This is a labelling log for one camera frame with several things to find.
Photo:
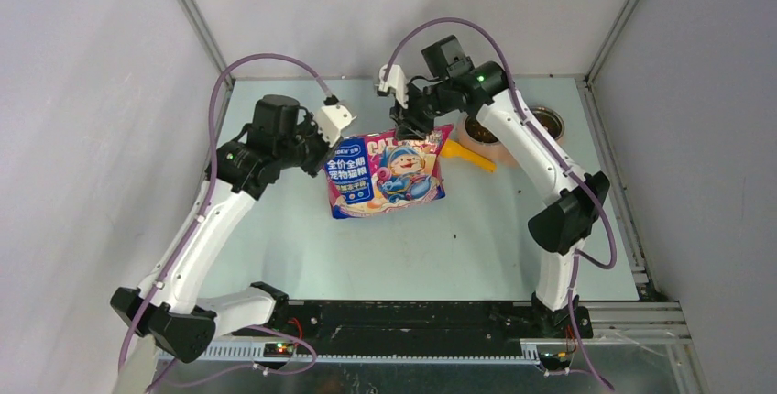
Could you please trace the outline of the yellow plastic scoop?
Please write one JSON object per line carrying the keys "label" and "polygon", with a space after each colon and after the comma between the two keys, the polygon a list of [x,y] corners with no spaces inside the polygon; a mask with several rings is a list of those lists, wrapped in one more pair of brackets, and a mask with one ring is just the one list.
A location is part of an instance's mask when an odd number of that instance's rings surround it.
{"label": "yellow plastic scoop", "polygon": [[444,158],[464,160],[490,173],[497,169],[493,161],[465,148],[455,140],[447,140],[442,146],[440,155]]}

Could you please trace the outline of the colourful pet food bag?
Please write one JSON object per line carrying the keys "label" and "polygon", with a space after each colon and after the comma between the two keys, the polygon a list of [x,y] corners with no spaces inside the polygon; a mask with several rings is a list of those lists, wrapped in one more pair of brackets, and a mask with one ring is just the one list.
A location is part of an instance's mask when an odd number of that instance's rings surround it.
{"label": "colourful pet food bag", "polygon": [[367,218],[446,196],[438,157],[453,127],[424,140],[398,140],[393,129],[343,140],[324,165],[335,219]]}

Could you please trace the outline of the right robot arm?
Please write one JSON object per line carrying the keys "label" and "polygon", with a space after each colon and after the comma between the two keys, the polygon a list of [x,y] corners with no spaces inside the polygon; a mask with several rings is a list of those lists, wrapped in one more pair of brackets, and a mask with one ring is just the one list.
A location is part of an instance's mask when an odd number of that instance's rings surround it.
{"label": "right robot arm", "polygon": [[603,210],[610,182],[564,152],[524,102],[505,61],[476,66],[455,36],[422,51],[432,83],[419,88],[393,61],[378,72],[377,92],[393,95],[390,116],[403,139],[427,137],[436,118],[462,112],[488,130],[519,163],[544,204],[528,222],[539,246],[539,283],[531,296],[536,331],[555,337],[580,334],[576,289],[584,246]]}

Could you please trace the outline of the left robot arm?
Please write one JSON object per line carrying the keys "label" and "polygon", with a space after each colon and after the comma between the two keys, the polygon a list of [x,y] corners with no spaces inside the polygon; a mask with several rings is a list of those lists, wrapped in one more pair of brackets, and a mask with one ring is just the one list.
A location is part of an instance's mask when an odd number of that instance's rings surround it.
{"label": "left robot arm", "polygon": [[213,298],[200,289],[240,221],[282,171],[314,177],[332,159],[354,115],[335,96],[311,112],[296,99],[265,95],[251,121],[224,142],[205,171],[189,218],[162,259],[134,288],[110,300],[131,333],[154,339],[182,363],[197,360],[213,339],[256,325],[279,335],[290,323],[287,293],[264,282]]}

